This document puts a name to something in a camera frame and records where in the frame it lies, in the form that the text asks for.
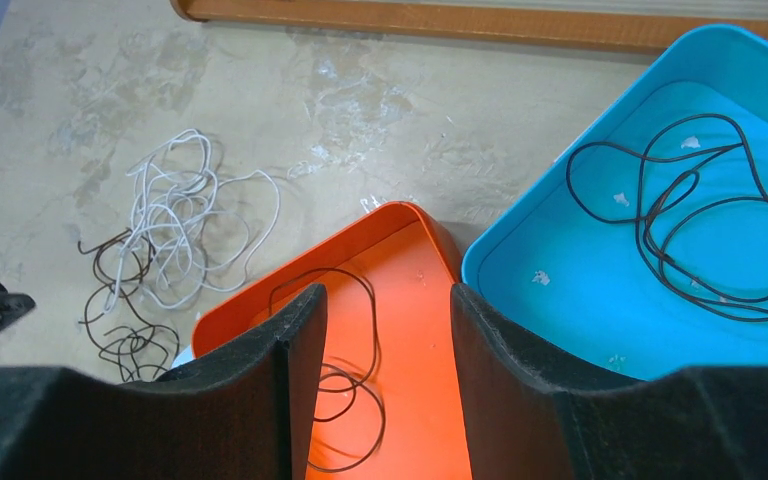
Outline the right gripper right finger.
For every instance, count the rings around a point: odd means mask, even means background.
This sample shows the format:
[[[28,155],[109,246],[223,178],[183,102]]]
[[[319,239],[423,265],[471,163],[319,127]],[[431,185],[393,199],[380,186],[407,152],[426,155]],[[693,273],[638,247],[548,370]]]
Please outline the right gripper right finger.
[[[464,284],[451,330],[476,479],[768,479],[768,367],[638,381],[517,325]]]

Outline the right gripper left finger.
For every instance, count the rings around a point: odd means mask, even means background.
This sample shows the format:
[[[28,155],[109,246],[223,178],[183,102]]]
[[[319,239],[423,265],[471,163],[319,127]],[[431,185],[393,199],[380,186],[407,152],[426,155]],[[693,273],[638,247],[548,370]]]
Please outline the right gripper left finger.
[[[0,367],[0,479],[301,479],[326,326],[314,284],[154,382]]]

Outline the orange tray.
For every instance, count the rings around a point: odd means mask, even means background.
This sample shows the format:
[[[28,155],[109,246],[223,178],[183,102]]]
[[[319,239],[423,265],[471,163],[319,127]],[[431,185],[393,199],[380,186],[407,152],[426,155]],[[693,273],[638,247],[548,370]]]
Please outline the orange tray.
[[[450,291],[461,256],[408,202],[384,204],[206,313],[203,356],[264,322],[307,285],[327,290],[311,479],[467,479]]]

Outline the light blue tray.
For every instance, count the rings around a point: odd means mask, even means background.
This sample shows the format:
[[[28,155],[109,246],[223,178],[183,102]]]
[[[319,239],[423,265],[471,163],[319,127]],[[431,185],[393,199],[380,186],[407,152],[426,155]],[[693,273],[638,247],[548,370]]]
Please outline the light blue tray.
[[[768,41],[680,37],[469,247],[462,276],[632,378],[768,365]]]

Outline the wooden shelf rack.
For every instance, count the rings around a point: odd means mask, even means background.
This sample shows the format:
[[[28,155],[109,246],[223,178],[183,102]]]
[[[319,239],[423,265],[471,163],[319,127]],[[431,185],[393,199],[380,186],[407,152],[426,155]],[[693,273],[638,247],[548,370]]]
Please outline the wooden shelf rack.
[[[364,1],[174,1],[193,22],[224,21],[654,54],[704,17]]]

